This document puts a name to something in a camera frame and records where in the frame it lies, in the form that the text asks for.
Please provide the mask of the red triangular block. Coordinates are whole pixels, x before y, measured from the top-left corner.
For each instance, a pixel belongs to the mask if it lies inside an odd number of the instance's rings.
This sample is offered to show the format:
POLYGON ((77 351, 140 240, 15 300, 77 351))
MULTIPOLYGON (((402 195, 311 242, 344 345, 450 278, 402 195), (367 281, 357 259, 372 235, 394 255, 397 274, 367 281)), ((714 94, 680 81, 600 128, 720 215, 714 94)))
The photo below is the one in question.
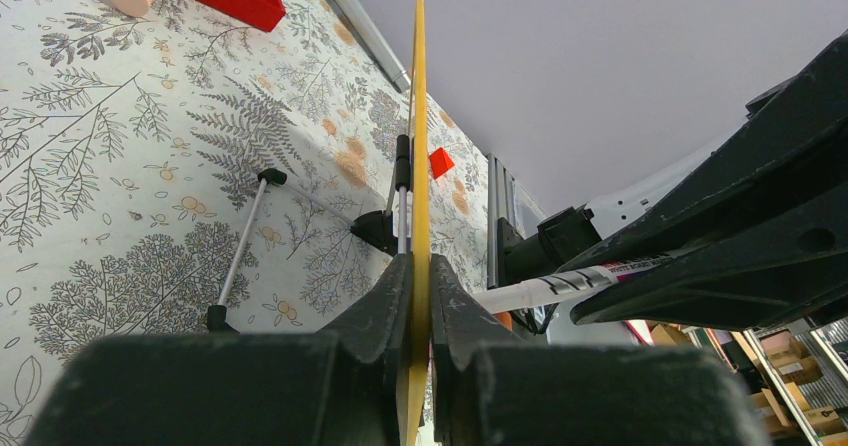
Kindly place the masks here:
POLYGON ((444 176, 455 166, 452 157, 444 147, 439 147, 429 154, 429 164, 434 179, 444 176))

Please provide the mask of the red capped whiteboard marker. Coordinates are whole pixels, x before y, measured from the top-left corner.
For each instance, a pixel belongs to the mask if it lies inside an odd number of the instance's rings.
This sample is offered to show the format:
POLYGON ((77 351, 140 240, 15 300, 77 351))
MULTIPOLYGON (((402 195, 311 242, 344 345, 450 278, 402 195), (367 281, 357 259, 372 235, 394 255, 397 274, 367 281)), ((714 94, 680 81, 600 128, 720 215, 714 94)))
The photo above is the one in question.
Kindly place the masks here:
POLYGON ((475 294, 473 298, 490 313, 536 308, 591 294, 644 273, 682 256, 680 251, 556 272, 475 294))

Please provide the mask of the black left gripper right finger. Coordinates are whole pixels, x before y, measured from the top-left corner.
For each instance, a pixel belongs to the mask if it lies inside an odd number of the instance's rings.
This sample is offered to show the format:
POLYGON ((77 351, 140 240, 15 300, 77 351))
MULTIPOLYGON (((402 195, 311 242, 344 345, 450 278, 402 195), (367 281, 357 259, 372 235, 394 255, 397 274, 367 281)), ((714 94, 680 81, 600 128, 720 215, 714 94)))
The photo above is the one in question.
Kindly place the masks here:
POLYGON ((474 300, 438 254, 430 288, 442 444, 770 443, 745 385, 703 351, 528 342, 474 300))

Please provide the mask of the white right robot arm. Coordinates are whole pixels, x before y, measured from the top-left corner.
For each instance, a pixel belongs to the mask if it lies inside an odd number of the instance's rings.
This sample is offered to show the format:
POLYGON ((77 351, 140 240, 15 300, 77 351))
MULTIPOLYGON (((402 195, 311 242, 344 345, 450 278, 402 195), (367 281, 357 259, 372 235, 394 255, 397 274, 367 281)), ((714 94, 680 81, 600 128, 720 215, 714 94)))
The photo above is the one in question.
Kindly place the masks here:
POLYGON ((847 39, 750 101, 723 143, 523 237, 496 217, 495 284, 582 290, 577 324, 725 330, 847 315, 847 39))

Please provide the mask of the floral patterned table mat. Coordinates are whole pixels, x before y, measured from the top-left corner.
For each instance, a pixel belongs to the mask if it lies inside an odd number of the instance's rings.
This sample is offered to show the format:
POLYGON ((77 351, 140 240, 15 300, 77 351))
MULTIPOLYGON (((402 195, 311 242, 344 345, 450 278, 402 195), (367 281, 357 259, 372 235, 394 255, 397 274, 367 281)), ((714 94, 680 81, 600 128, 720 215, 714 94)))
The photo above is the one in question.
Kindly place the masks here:
POLYGON ((312 332, 389 264, 399 92, 332 0, 264 32, 196 0, 1 0, 1 441, 89 343, 312 332))

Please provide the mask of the yellow framed whiteboard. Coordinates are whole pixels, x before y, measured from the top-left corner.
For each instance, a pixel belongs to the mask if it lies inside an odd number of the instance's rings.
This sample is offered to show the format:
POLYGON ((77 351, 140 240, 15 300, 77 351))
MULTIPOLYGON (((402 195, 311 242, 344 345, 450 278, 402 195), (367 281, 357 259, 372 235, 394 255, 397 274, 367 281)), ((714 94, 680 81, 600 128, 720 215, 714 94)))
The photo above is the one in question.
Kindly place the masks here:
POLYGON ((397 255, 372 289, 308 335, 216 333, 203 433, 219 444, 413 445, 425 401, 431 331, 426 6, 418 0, 409 119, 413 197, 397 255))

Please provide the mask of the silver toy microphone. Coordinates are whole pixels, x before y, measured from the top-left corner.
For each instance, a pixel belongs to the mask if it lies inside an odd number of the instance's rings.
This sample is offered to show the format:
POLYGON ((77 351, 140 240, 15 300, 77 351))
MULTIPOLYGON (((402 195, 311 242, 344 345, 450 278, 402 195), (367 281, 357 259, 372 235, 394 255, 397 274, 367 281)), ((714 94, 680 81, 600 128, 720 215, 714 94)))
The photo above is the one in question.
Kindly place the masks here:
POLYGON ((360 0, 332 0, 353 26, 387 79, 401 93, 411 88, 411 78, 360 0))

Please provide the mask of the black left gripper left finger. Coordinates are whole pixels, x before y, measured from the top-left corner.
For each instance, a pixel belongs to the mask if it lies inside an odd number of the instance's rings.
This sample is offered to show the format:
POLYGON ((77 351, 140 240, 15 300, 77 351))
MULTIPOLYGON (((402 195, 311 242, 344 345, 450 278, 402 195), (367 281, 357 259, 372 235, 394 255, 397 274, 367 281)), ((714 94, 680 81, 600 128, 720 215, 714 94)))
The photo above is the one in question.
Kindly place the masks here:
POLYGON ((30 445, 403 445, 412 259, 313 333, 113 336, 72 360, 30 445))

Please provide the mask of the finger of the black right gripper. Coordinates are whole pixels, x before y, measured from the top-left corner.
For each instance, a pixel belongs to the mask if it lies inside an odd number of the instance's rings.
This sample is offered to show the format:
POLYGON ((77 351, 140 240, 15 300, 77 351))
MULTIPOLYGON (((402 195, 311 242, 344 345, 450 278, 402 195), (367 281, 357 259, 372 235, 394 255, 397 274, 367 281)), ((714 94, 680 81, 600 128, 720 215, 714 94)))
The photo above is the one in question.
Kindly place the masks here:
POLYGON ((570 312, 578 324, 647 319, 768 328, 847 295, 847 186, 610 286, 570 312))
POLYGON ((746 122, 658 203, 563 269, 646 256, 744 229, 845 178, 846 35, 746 109, 746 122))

